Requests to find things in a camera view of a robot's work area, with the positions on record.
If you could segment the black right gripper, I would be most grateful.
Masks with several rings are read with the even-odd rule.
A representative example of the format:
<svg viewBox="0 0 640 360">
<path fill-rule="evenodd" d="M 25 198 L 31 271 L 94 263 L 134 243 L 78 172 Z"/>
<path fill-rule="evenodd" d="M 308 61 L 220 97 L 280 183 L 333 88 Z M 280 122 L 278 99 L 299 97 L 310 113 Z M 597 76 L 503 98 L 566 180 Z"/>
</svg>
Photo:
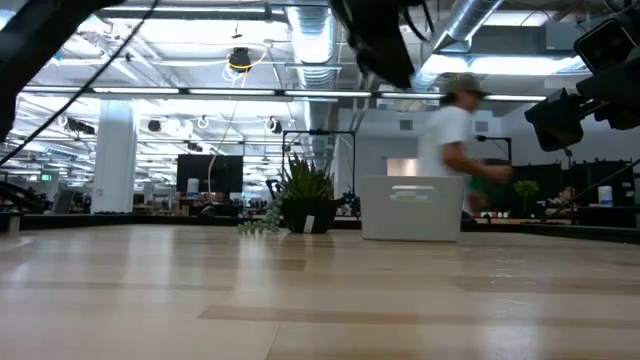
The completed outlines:
<svg viewBox="0 0 640 360">
<path fill-rule="evenodd" d="M 583 113 L 607 121 L 616 130 L 640 127 L 640 55 L 592 75 L 576 89 L 586 101 L 584 105 L 579 95 L 561 89 L 525 112 L 543 151 L 580 142 Z"/>
</svg>

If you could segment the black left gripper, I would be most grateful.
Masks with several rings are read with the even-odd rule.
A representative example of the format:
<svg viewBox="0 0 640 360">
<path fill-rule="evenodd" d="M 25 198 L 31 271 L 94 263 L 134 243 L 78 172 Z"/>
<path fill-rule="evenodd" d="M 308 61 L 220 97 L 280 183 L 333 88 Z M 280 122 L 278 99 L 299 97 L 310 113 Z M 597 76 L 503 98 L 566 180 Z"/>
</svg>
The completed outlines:
<svg viewBox="0 0 640 360">
<path fill-rule="evenodd" d="M 328 0 L 347 34 L 349 47 L 365 73 L 372 73 L 399 89 L 412 87 L 415 74 L 400 27 L 405 24 L 422 41 L 426 37 L 411 19 L 421 8 L 431 29 L 428 0 Z"/>
</svg>

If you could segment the white plastic basket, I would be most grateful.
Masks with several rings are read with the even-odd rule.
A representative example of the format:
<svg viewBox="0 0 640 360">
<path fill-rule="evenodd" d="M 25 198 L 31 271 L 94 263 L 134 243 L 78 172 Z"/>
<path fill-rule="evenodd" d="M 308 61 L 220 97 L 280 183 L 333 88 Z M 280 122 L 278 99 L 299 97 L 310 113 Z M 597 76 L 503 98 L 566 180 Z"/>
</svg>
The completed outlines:
<svg viewBox="0 0 640 360">
<path fill-rule="evenodd" d="M 461 177 L 370 176 L 362 180 L 367 240 L 454 242 L 461 229 Z"/>
</svg>

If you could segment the black stand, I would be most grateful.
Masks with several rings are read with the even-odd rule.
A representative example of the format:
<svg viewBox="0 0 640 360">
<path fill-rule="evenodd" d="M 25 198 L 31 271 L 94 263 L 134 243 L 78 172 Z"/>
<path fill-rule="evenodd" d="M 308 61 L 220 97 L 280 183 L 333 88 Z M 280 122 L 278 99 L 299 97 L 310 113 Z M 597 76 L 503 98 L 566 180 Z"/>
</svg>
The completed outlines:
<svg viewBox="0 0 640 360">
<path fill-rule="evenodd" d="M 495 137 L 495 136 L 485 136 L 485 135 L 475 135 L 475 140 L 478 142 L 493 142 L 498 148 L 500 148 L 507 155 L 507 162 L 509 164 L 513 163 L 513 148 L 512 148 L 512 139 L 510 137 Z M 497 142 L 503 141 L 506 143 L 506 149 L 502 149 Z"/>
</svg>

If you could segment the small green potted tree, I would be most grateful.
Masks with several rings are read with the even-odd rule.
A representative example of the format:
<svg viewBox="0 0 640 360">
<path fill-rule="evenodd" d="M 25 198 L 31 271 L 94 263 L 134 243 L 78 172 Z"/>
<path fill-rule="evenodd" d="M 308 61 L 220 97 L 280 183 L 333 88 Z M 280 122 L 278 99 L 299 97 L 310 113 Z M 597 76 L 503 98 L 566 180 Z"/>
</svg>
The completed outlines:
<svg viewBox="0 0 640 360">
<path fill-rule="evenodd" d="M 539 192 L 539 185 L 536 181 L 521 180 L 514 184 L 516 195 L 522 200 L 522 215 L 529 217 L 527 204 L 531 198 L 534 198 Z"/>
</svg>

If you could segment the person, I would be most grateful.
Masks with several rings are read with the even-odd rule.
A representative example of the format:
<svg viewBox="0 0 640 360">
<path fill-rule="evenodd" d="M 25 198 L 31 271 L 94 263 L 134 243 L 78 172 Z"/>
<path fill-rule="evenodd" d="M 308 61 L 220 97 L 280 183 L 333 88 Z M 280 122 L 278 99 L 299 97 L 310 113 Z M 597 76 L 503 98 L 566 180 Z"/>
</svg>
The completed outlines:
<svg viewBox="0 0 640 360">
<path fill-rule="evenodd" d="M 548 199 L 546 205 L 549 208 L 558 208 L 568 203 L 575 194 L 575 188 L 573 186 L 566 186 L 560 190 L 555 198 Z"/>
<path fill-rule="evenodd" d="M 439 108 L 427 116 L 425 132 L 417 143 L 416 174 L 423 177 L 463 179 L 462 218 L 470 220 L 472 211 L 485 207 L 486 197 L 470 189 L 472 178 L 507 183 L 512 176 L 508 164 L 487 164 L 469 155 L 467 144 L 473 138 L 473 115 L 488 93 L 471 73 L 449 80 L 442 90 Z"/>
</svg>

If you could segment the succulent plant in black pot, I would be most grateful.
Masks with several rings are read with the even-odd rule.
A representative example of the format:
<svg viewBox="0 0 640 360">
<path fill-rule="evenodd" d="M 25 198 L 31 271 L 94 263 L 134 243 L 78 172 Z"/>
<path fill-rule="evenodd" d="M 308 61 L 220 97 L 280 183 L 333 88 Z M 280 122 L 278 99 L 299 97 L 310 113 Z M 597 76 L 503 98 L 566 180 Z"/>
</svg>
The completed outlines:
<svg viewBox="0 0 640 360">
<path fill-rule="evenodd" d="M 326 233 L 339 205 L 332 174 L 294 153 L 288 157 L 283 180 L 281 215 L 286 227 L 293 233 Z"/>
</svg>

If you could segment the trailing green artificial vine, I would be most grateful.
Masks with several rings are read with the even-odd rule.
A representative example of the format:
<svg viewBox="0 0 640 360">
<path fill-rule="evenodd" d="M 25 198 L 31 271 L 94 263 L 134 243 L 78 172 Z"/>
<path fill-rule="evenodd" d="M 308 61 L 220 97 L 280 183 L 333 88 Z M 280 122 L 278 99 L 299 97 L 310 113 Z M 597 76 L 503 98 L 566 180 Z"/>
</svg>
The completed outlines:
<svg viewBox="0 0 640 360">
<path fill-rule="evenodd" d="M 255 221 L 247 221 L 238 225 L 238 232 L 245 235 L 256 235 L 265 232 L 278 233 L 281 222 L 282 199 L 275 199 L 267 208 L 265 216 Z"/>
</svg>

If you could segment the black screen panel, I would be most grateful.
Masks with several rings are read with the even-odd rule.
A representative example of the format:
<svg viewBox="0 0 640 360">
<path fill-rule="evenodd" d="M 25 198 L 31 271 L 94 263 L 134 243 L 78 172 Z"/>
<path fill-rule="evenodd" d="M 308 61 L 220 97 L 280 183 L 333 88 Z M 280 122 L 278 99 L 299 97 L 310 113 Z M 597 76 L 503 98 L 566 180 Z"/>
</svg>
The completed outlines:
<svg viewBox="0 0 640 360">
<path fill-rule="evenodd" d="M 181 154 L 177 158 L 176 190 L 188 191 L 188 180 L 198 180 L 199 192 L 240 193 L 243 190 L 242 156 Z"/>
</svg>

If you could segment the long ceiling light strip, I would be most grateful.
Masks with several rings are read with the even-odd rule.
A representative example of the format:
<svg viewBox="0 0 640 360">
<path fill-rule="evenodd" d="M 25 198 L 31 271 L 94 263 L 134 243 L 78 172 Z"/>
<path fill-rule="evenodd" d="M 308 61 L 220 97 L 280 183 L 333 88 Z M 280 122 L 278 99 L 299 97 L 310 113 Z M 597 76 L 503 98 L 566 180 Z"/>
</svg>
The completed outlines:
<svg viewBox="0 0 640 360">
<path fill-rule="evenodd" d="M 26 86 L 21 94 L 41 96 L 70 96 L 77 93 L 79 87 L 72 86 Z M 93 98 L 136 98 L 136 99 L 211 99 L 211 100 L 247 100 L 292 101 L 293 99 L 338 100 L 338 99 L 383 99 L 383 100 L 438 100 L 439 93 L 385 92 L 385 91 L 340 91 L 340 90 L 287 90 L 254 88 L 171 88 L 171 87 L 92 87 L 81 96 Z M 539 95 L 489 95 L 485 98 L 492 102 L 535 103 L 544 100 Z"/>
</svg>

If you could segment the white building column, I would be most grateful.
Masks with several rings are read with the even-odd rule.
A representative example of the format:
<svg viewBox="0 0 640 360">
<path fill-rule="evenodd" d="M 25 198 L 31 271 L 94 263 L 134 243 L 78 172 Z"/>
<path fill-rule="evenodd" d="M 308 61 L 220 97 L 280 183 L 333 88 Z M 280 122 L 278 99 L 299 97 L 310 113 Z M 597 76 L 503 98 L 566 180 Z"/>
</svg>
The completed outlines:
<svg viewBox="0 0 640 360">
<path fill-rule="evenodd" d="M 100 102 L 91 213 L 132 211 L 138 133 L 131 101 Z"/>
</svg>

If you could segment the silver ventilation duct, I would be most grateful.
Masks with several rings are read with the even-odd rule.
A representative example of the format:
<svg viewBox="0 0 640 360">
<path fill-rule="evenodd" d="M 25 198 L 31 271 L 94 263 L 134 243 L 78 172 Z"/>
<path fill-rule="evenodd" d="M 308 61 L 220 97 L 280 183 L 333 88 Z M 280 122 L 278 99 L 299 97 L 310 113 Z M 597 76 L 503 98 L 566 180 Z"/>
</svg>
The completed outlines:
<svg viewBox="0 0 640 360">
<path fill-rule="evenodd" d="M 427 69 L 427 62 L 432 55 L 440 54 L 442 50 L 468 52 L 473 36 L 503 2 L 504 0 L 456 0 L 444 25 L 436 28 L 436 33 L 428 42 L 429 56 L 413 78 L 413 90 L 426 91 L 435 81 L 437 75 L 433 70 Z"/>
<path fill-rule="evenodd" d="M 336 24 L 329 7 L 290 7 L 286 9 L 291 25 L 291 45 L 302 90 L 335 88 L 337 70 L 328 67 L 334 60 Z M 306 100 L 303 104 L 308 130 L 334 130 L 338 104 L 330 100 Z"/>
</svg>

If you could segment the black table edge frame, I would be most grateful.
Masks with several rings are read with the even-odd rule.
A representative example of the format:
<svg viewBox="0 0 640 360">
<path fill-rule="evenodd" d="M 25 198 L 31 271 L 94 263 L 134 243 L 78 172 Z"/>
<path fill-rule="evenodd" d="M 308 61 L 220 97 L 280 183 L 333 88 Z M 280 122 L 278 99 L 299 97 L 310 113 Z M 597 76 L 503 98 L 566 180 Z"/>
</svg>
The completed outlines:
<svg viewBox="0 0 640 360">
<path fill-rule="evenodd" d="M 47 230 L 116 225 L 185 225 L 237 227 L 246 219 L 216 217 L 206 220 L 198 217 L 153 216 L 134 214 L 23 214 L 0 213 L 0 234 L 11 231 Z M 462 232 L 521 233 L 550 237 L 585 239 L 593 241 L 626 243 L 640 246 L 640 229 L 592 227 L 560 224 L 470 224 L 464 223 Z"/>
</svg>

